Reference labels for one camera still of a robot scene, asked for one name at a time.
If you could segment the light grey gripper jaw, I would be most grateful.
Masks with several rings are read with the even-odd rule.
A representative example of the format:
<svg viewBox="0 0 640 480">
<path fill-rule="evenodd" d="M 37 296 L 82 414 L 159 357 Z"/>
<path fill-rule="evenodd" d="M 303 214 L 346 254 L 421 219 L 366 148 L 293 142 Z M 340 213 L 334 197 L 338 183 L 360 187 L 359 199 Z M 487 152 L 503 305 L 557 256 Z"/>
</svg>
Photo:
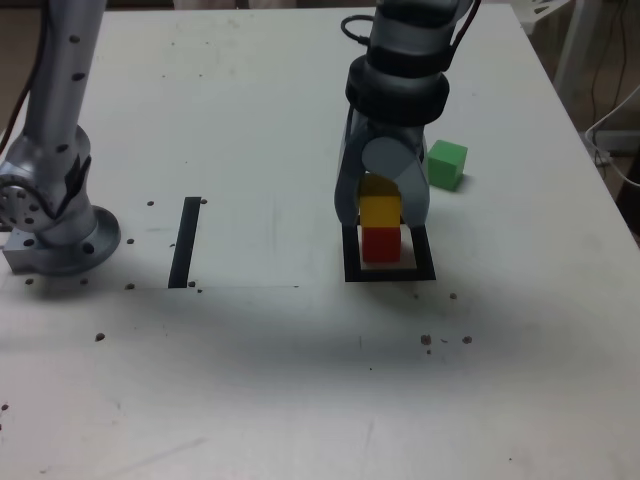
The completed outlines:
<svg viewBox="0 0 640 480">
<path fill-rule="evenodd" d="M 392 181 L 401 196 L 402 217 L 410 227 L 426 223 L 430 192 L 418 155 L 399 140 L 380 137 L 371 140 L 362 152 L 366 170 Z"/>
</svg>

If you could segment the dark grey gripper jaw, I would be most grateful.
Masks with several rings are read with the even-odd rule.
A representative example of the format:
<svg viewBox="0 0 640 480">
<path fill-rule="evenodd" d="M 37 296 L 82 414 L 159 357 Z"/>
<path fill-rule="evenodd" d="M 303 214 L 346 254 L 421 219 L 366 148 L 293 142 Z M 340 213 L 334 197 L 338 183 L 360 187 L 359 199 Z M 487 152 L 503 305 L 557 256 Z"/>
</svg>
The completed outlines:
<svg viewBox="0 0 640 480">
<path fill-rule="evenodd" d="M 355 226 L 359 213 L 359 185 L 365 167 L 362 154 L 371 136 L 368 119 L 354 107 L 347 115 L 340 155 L 340 166 L 334 192 L 334 206 L 343 226 Z"/>
</svg>

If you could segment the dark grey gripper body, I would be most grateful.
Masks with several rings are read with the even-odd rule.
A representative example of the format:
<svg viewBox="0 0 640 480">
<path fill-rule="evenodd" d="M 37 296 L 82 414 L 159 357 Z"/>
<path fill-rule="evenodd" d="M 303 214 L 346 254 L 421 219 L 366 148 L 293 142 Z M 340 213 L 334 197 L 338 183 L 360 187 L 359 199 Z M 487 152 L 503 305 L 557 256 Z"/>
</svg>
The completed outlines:
<svg viewBox="0 0 640 480">
<path fill-rule="evenodd" d="M 372 119 L 369 119 L 367 124 L 375 138 L 389 137 L 401 141 L 414 151 L 425 150 L 424 125 L 406 127 L 381 123 Z"/>
</svg>

